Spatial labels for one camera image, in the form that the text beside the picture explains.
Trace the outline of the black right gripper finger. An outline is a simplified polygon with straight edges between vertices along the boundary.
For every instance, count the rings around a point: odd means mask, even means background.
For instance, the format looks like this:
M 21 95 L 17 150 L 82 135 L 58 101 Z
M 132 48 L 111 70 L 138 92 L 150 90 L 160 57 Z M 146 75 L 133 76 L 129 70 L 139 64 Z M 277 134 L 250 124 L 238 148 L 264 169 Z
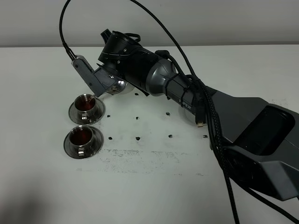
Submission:
M 146 97 L 149 96 L 150 94 L 144 91 L 143 89 L 136 88 L 139 92 L 142 92 Z
M 109 29 L 106 29 L 100 35 L 103 38 L 104 43 L 106 44 L 110 36 L 112 35 L 112 32 Z

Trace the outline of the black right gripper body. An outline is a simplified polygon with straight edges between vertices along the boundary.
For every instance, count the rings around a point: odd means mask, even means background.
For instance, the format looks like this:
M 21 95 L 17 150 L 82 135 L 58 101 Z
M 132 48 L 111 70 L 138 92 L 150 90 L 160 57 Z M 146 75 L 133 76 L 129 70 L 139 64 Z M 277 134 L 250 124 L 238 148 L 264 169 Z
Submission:
M 146 89 L 151 68 L 161 60 L 157 54 L 143 48 L 141 37 L 133 33 L 113 31 L 99 56 L 101 61 L 117 77 L 131 83 L 135 88 Z

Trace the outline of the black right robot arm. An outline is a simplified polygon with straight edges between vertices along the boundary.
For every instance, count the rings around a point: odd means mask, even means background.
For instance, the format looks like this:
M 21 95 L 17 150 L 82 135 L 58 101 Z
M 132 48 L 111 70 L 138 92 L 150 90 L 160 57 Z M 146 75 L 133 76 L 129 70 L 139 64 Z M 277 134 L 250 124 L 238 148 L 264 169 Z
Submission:
M 174 100 L 206 123 L 204 94 L 194 76 L 182 77 L 169 52 L 151 52 L 140 36 L 105 30 L 99 56 L 104 68 L 145 95 Z M 219 118 L 229 176 L 281 201 L 299 195 L 299 115 L 261 98 L 238 98 L 213 88 L 207 92 Z

